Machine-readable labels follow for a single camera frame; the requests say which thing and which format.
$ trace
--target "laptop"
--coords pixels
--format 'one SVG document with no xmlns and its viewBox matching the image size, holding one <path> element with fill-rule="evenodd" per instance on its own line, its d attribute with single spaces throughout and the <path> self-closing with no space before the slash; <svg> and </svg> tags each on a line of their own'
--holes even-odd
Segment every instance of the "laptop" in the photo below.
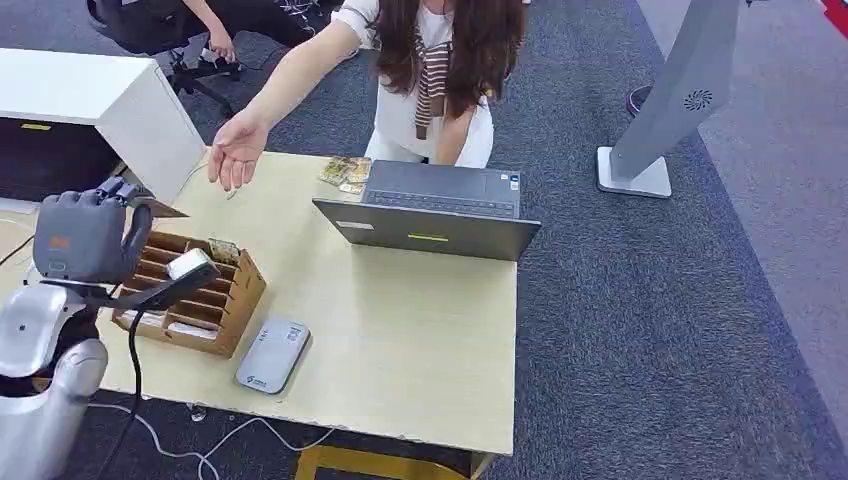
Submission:
<svg viewBox="0 0 848 480">
<path fill-rule="evenodd" d="M 375 161 L 364 203 L 312 202 L 356 245 L 518 261 L 541 227 L 518 218 L 519 179 L 501 170 Z"/>
<path fill-rule="evenodd" d="M 499 218 L 520 218 L 518 172 L 375 160 L 364 203 Z"/>
</svg>

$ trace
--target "stand base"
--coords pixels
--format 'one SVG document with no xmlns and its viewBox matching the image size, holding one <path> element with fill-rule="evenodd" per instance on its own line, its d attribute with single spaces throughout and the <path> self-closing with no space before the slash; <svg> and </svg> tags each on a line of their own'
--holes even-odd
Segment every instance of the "stand base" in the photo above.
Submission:
<svg viewBox="0 0 848 480">
<path fill-rule="evenodd" d="M 671 183 L 668 181 L 668 169 L 665 158 L 660 157 L 636 178 L 629 181 L 612 179 L 610 168 L 612 147 L 598 147 L 598 188 L 605 192 L 640 195 L 643 197 L 668 198 L 671 196 Z"/>
</svg>

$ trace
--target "gray carpet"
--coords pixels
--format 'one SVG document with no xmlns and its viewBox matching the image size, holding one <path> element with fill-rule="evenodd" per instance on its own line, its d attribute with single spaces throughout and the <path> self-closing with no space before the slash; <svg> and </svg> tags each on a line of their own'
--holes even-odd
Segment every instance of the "gray carpet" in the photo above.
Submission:
<svg viewBox="0 0 848 480">
<path fill-rule="evenodd" d="M 85 26 L 81 3 L 0 0 L 13 33 L 0 31 L 0 46 L 114 53 Z M 45 38 L 45 24 L 65 37 Z M 248 62 L 272 48 L 255 36 L 236 43 Z M 626 128 L 624 94 L 650 81 L 660 58 L 635 0 L 531 6 L 520 68 L 494 108 L 491 165 L 524 172 L 526 215 L 545 228 L 520 264 L 515 456 L 487 478 L 845 478 L 842 443 L 700 138 L 668 156 L 669 201 L 594 186 L 596 147 Z M 271 148 L 361 153 L 374 101 L 366 60 L 322 83 L 274 130 Z M 246 101 L 265 75 L 215 84 Z M 210 138 L 217 109 L 199 97 L 184 103 Z M 144 414 L 176 450 L 208 449 L 241 418 L 213 412 L 193 424 L 184 407 L 158 401 Z M 90 413 L 70 478 L 90 475 L 113 419 Z M 292 438 L 320 433 L 281 428 Z M 291 478 L 296 456 L 254 432 L 215 458 L 226 478 Z M 130 442 L 116 477 L 193 475 L 193 462 L 158 457 L 140 429 Z M 461 461 L 360 435 L 329 443 Z"/>
<path fill-rule="evenodd" d="M 639 4 L 667 53 L 688 0 Z M 733 95 L 701 135 L 836 428 L 848 438 L 848 39 L 819 0 L 741 10 Z"/>
</svg>

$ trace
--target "wooden organizer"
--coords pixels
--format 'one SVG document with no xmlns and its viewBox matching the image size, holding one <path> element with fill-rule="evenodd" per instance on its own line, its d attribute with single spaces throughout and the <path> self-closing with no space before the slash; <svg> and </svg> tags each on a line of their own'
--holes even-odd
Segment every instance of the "wooden organizer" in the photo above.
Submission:
<svg viewBox="0 0 848 480">
<path fill-rule="evenodd" d="M 210 258 L 209 242 L 162 232 L 151 232 L 133 277 L 121 285 L 119 296 L 151 288 L 168 279 L 165 270 L 171 260 L 191 249 L 200 248 Z M 137 335 L 203 352 L 232 357 L 239 340 L 265 291 L 265 280 L 248 255 L 239 250 L 238 266 L 215 262 L 221 277 L 164 312 L 161 326 L 140 323 Z M 112 321 L 128 330 L 131 320 L 123 310 L 112 313 Z M 214 339 L 169 330 L 174 323 L 214 332 Z"/>
</svg>

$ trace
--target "long brown hair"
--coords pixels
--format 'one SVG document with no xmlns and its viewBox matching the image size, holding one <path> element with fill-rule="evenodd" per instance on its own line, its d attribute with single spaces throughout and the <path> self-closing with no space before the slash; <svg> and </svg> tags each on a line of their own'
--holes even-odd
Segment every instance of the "long brown hair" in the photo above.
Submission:
<svg viewBox="0 0 848 480">
<path fill-rule="evenodd" d="M 504 78 L 515 66 L 524 34 L 521 0 L 452 0 L 453 54 L 447 78 L 448 114 L 454 118 L 493 93 L 500 98 Z M 380 0 L 371 28 L 380 46 L 377 72 L 393 92 L 409 94 L 418 79 L 415 54 L 422 0 Z"/>
</svg>

